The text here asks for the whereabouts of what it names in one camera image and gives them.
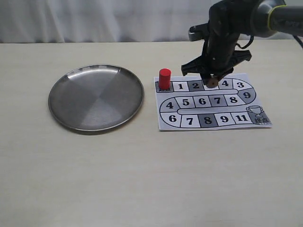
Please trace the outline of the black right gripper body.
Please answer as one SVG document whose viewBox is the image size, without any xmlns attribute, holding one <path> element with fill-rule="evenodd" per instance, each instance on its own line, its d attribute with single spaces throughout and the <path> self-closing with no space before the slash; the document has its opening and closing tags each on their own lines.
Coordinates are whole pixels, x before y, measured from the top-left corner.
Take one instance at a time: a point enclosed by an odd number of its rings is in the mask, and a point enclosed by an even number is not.
<svg viewBox="0 0 303 227">
<path fill-rule="evenodd" d="M 241 34 L 253 37 L 251 15 L 257 4 L 256 0 L 222 0 L 209 9 L 209 37 L 203 40 L 201 56 L 181 66 L 183 75 L 208 71 L 214 73 L 226 70 L 227 75 L 233 68 L 251 59 L 249 51 L 242 47 L 235 50 Z"/>
</svg>

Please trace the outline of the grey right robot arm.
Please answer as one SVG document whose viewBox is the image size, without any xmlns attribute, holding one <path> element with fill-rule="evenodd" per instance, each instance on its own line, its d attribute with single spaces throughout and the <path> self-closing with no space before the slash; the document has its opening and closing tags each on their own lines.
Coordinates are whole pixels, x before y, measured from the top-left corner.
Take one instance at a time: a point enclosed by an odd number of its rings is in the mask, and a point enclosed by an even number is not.
<svg viewBox="0 0 303 227">
<path fill-rule="evenodd" d="M 283 0 L 221 0 L 210 7 L 207 23 L 190 27 L 190 41 L 204 44 L 199 57 L 181 66 L 182 74 L 197 73 L 204 85 L 213 88 L 235 66 L 251 60 L 247 47 L 255 37 L 277 32 L 302 44 L 303 8 Z"/>
</svg>

